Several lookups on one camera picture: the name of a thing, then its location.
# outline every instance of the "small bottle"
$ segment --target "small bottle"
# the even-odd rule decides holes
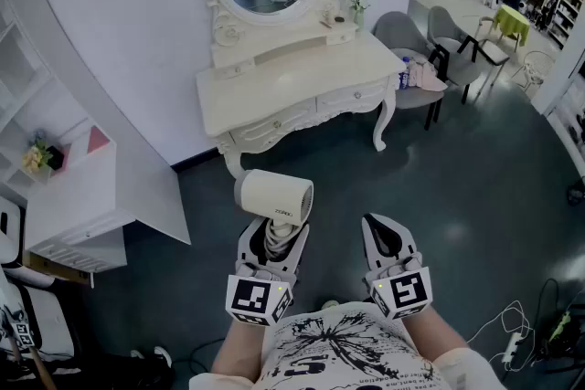
[[[410,79],[409,62],[410,62],[410,59],[409,58],[402,58],[402,60],[406,64],[406,70],[399,73],[399,79],[400,79],[400,88],[399,89],[405,90],[406,88],[409,87],[409,79]]]

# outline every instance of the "white vanity table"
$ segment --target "white vanity table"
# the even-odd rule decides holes
[[[274,14],[256,14],[234,0],[208,0],[214,10],[214,68],[197,74],[207,135],[234,177],[242,153],[262,153],[290,132],[343,112],[382,103],[374,146],[395,109],[402,60],[352,22],[324,25],[339,0],[298,0]]]

